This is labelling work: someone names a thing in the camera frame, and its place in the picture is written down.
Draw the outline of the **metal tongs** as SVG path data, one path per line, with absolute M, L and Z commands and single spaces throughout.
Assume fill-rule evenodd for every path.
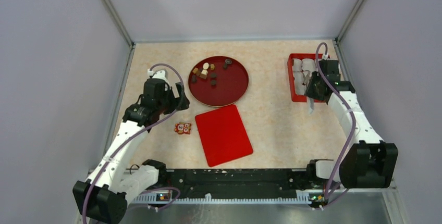
M 307 98 L 308 114 L 311 115 L 314 112 L 314 99 Z

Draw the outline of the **red chocolate box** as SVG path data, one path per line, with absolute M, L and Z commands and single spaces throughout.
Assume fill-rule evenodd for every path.
M 319 54 L 319 64 L 327 80 L 338 89 L 343 85 L 339 63 L 329 55 Z M 306 103 L 324 103 L 329 99 L 332 90 L 322 80 L 315 62 L 315 54 L 292 53 L 288 57 L 287 70 L 291 101 Z

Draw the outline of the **red owl number block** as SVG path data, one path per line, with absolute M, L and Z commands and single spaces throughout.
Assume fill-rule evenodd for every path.
M 179 123 L 175 124 L 174 131 L 175 131 L 178 135 L 182 135 L 182 134 L 191 134 L 191 128 L 192 128 L 192 124 L 191 124 L 191 123 L 188 123 L 188 122 L 179 122 Z

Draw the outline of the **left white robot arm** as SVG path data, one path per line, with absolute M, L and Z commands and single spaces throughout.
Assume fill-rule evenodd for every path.
M 139 194 L 151 186 L 161 189 L 166 185 L 166 165 L 160 161 L 147 160 L 133 174 L 126 178 L 123 175 L 150 130 L 189 108 L 183 82 L 176 83 L 176 89 L 178 97 L 166 79 L 145 81 L 143 93 L 125 110 L 117 135 L 98 166 L 85 181 L 77 181 L 73 186 L 83 223 L 120 223 Z

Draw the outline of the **red rectangular lid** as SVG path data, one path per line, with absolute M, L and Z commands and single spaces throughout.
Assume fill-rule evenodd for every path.
M 204 155 L 215 167 L 253 153 L 253 147 L 236 105 L 195 116 Z

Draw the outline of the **round dark red tray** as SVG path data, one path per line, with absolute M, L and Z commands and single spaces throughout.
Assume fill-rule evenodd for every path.
M 203 64 L 209 63 L 207 70 Z M 211 107 L 224 107 L 239 101 L 250 83 L 244 65 L 232 57 L 212 56 L 194 65 L 189 72 L 188 89 L 200 103 Z

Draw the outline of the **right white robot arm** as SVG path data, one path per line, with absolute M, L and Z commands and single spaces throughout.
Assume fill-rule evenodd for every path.
M 398 158 L 396 145 L 385 142 L 369 123 L 355 88 L 350 81 L 340 79 L 338 61 L 321 59 L 317 64 L 306 95 L 327 104 L 347 140 L 337 160 L 310 161 L 307 185 L 319 189 L 330 179 L 348 189 L 388 188 Z

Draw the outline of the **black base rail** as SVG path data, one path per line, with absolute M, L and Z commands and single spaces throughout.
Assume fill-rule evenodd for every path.
M 180 199 L 210 194 L 223 200 L 267 200 L 296 198 L 304 190 L 322 191 L 326 183 L 305 169 L 166 169 L 151 188 L 178 188 Z

